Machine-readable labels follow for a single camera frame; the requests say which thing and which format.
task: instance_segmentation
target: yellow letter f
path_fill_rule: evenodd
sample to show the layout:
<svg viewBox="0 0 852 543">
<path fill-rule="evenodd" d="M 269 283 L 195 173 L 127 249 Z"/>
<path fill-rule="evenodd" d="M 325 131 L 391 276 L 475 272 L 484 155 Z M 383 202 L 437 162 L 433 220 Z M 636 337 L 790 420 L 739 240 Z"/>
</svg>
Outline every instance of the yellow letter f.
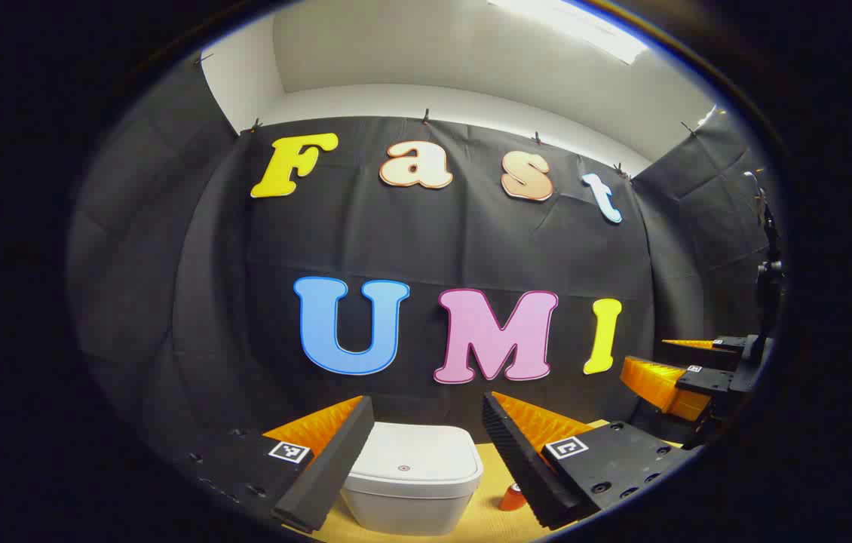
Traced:
<svg viewBox="0 0 852 543">
<path fill-rule="evenodd" d="M 339 147 L 339 138 L 333 133 L 308 135 L 307 137 L 284 137 L 271 144 L 275 147 L 265 175 L 258 185 L 251 188 L 251 197 L 288 196 L 296 189 L 295 182 L 289 179 L 292 168 L 299 176 L 307 176 L 319 161 L 319 150 L 309 147 L 301 155 L 299 151 L 306 145 L 319 146 L 323 151 L 332 151 Z"/>
</svg>

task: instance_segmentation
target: white plastic box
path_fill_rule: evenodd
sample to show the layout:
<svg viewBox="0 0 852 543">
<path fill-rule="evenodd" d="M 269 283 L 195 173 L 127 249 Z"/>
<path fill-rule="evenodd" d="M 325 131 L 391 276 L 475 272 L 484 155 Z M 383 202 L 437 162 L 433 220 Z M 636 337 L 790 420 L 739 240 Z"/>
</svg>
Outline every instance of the white plastic box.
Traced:
<svg viewBox="0 0 852 543">
<path fill-rule="evenodd" d="M 482 474 L 466 430 L 376 422 L 342 498 L 365 529 L 443 535 L 460 522 Z"/>
</svg>

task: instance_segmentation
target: orange cup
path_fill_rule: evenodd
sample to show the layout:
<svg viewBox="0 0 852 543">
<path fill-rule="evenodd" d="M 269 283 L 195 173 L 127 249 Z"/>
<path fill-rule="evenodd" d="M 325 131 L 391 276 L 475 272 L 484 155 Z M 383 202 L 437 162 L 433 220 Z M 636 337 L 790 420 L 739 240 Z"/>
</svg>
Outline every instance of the orange cup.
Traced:
<svg viewBox="0 0 852 543">
<path fill-rule="evenodd" d="M 506 492 L 503 494 L 503 499 L 499 501 L 499 510 L 501 511 L 516 511 L 526 505 L 526 498 L 523 498 L 523 493 L 519 491 L 519 486 L 516 483 L 509 485 Z"/>
</svg>

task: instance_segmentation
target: pink letter m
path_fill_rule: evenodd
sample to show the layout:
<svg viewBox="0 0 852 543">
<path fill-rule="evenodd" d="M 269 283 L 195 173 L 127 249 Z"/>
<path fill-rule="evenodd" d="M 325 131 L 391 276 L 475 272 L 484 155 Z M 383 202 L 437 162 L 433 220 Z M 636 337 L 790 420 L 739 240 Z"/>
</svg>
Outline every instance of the pink letter m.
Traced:
<svg viewBox="0 0 852 543">
<path fill-rule="evenodd" d="M 475 372 L 468 367 L 470 348 L 487 381 L 494 379 L 513 349 L 516 357 L 506 368 L 511 381 L 540 379 L 550 373 L 547 365 L 547 334 L 550 314 L 557 306 L 555 293 L 530 291 L 519 298 L 505 327 L 499 327 L 484 293 L 453 289 L 440 294 L 440 305 L 449 311 L 446 361 L 433 373 L 443 384 L 470 382 Z"/>
</svg>

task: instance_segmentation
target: letter u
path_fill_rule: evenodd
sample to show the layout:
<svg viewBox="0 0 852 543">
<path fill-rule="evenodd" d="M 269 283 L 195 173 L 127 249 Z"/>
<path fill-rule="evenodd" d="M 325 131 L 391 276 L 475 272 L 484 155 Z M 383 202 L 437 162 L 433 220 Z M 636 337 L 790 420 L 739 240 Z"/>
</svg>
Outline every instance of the letter u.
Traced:
<svg viewBox="0 0 852 543">
<path fill-rule="evenodd" d="M 299 334 L 306 357 L 319 367 L 345 375 L 369 375 L 392 364 L 399 344 L 399 303 L 409 298 L 409 285 L 367 281 L 363 296 L 372 302 L 372 342 L 361 353 L 339 347 L 336 321 L 339 300 L 349 291 L 333 278 L 301 278 L 292 289 L 302 301 Z"/>
</svg>

